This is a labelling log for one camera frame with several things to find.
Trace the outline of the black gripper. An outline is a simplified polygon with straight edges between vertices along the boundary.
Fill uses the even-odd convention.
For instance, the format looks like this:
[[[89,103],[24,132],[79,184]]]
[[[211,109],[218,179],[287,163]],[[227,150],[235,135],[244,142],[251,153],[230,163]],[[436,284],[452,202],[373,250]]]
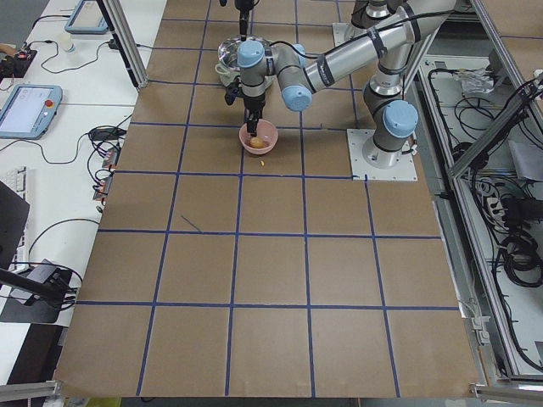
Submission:
[[[249,14],[249,9],[244,8],[239,10],[239,32],[241,36],[248,34]]]
[[[247,132],[254,134],[266,105],[266,89],[263,86],[243,87],[244,107],[248,110]]]

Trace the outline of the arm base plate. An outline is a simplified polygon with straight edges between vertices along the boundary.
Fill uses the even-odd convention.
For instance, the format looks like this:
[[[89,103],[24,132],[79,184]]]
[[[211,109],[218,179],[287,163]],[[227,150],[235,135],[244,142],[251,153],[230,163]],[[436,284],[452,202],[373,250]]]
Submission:
[[[356,28],[351,23],[333,23],[332,30],[335,47],[347,42],[356,34]]]
[[[373,140],[373,129],[348,129],[351,177],[356,181],[415,182],[417,171],[408,139],[402,149],[385,152]]]

